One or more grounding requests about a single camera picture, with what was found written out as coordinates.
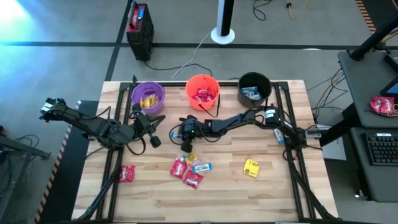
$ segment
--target concrete floor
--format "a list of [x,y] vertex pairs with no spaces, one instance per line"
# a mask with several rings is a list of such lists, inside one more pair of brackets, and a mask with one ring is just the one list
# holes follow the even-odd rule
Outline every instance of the concrete floor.
[[[214,0],[140,2],[149,5],[155,27],[154,41],[158,43],[198,43],[215,26]],[[263,8],[267,20],[261,22],[252,14],[252,1],[237,0],[234,43],[359,45],[370,35],[354,0],[309,1],[306,11],[302,10],[302,2],[295,2],[294,13],[298,18],[291,19],[285,2],[275,0]],[[10,138],[38,135],[38,147],[52,152],[48,161],[37,160],[29,168],[32,178],[11,203],[8,220],[33,220],[65,134],[65,123],[47,124],[37,119],[45,99],[62,97],[70,106],[78,100],[99,100],[113,47],[2,46],[1,41],[115,43],[126,4],[126,0],[0,1],[0,124],[6,127]],[[157,68],[182,65],[193,51],[156,48],[148,64]],[[335,50],[200,49],[195,63],[212,69],[218,80],[255,71],[271,80],[304,79],[310,88],[339,69],[337,53]],[[174,72],[153,71],[137,62],[130,48],[121,47],[112,81],[131,80],[133,75],[139,80],[170,80]],[[198,73],[205,71],[198,67],[184,68],[175,79],[187,80]],[[326,83],[308,92],[312,106],[327,86]],[[340,87],[347,89],[345,82]],[[344,109],[351,103],[347,93],[330,106]],[[339,119],[339,110],[323,109],[318,122],[334,124]],[[395,222],[391,211],[396,210],[397,204],[356,200],[353,186],[345,181],[349,179],[347,174],[335,175],[341,164],[328,162],[327,166],[340,217]],[[376,212],[364,213],[365,210],[378,212],[375,215]]]

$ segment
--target black bucket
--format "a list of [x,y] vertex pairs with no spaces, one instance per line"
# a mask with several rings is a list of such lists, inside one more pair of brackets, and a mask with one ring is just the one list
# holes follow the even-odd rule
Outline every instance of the black bucket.
[[[262,96],[262,99],[252,100],[241,92],[242,88],[253,86],[257,86],[257,91]],[[272,91],[269,79],[257,72],[248,72],[244,74],[239,79],[238,88],[238,101],[247,108],[256,108],[262,105],[262,103],[271,95]]]

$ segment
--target wooden table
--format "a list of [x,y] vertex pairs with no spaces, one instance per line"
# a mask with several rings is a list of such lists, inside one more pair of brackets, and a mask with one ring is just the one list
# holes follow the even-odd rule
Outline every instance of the wooden table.
[[[313,124],[313,119],[304,82],[288,82],[297,126],[307,128]],[[98,113],[112,106],[113,117],[119,85],[119,82],[104,83]],[[143,155],[134,156],[124,150],[123,164],[134,165],[136,176],[131,183],[119,184],[114,222],[297,221],[288,165],[282,158],[284,145],[278,145],[271,130],[247,125],[228,132],[216,143],[194,140],[194,153],[203,162],[211,162],[213,170],[201,173],[204,179],[197,190],[171,177],[169,172],[174,160],[183,154],[179,146],[170,142],[171,127],[179,124],[178,119],[188,114],[200,121],[211,117],[190,106],[184,87],[166,87],[165,90],[162,114],[166,115],[166,119],[156,131],[162,145],[153,149],[146,136],[147,150]],[[236,92],[236,87],[221,87],[218,119],[246,111],[236,100]],[[283,93],[282,101],[284,108],[287,108]],[[275,94],[271,94],[269,103],[276,104]],[[122,119],[125,105],[123,103],[121,110]],[[211,113],[215,114],[215,111],[216,107],[211,109]],[[308,144],[319,147],[314,139],[309,139]],[[98,142],[90,143],[88,153],[99,147]],[[142,144],[131,143],[131,147],[139,152]],[[106,153],[106,150],[102,150],[86,160],[73,218],[79,217],[99,192]],[[326,209],[337,216],[322,152],[306,148],[303,154],[311,189]],[[260,162],[257,179],[243,174],[246,159]],[[300,193],[304,214],[308,217],[305,197],[302,191]]]

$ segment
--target white stand base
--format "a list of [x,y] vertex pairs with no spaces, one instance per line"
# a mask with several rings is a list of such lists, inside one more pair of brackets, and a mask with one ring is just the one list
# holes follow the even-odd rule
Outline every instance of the white stand base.
[[227,36],[225,36],[225,37],[222,37],[222,36],[217,34],[217,28],[214,28],[211,31],[210,36],[213,39],[213,41],[216,42],[217,44],[226,45],[226,44],[230,44],[232,41],[234,41],[235,32],[232,29],[230,29],[229,30],[229,34]]

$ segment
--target orange bucket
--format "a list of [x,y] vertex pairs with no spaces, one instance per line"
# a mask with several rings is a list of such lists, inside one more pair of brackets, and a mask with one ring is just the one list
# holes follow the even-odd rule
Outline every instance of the orange bucket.
[[[199,102],[193,99],[192,97],[198,93],[198,89],[208,89],[209,94],[213,95],[214,99],[209,102]],[[185,85],[185,92],[187,93],[187,97],[193,108],[200,111],[210,110],[220,95],[220,85],[213,77],[200,74],[195,75],[188,80]]]

